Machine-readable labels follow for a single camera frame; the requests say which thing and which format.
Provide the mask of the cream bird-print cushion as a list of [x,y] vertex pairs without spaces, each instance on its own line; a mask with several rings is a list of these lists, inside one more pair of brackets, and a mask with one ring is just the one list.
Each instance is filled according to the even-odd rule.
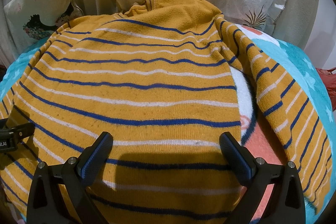
[[18,51],[49,38],[63,24],[83,16],[74,0],[11,0],[4,12]]

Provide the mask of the red plastic bag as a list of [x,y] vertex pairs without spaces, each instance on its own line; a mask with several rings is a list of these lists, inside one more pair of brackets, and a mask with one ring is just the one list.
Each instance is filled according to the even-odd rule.
[[331,69],[316,68],[316,70],[327,89],[327,93],[331,100],[333,111],[335,111],[336,109],[336,74],[335,74],[336,67],[333,67]]

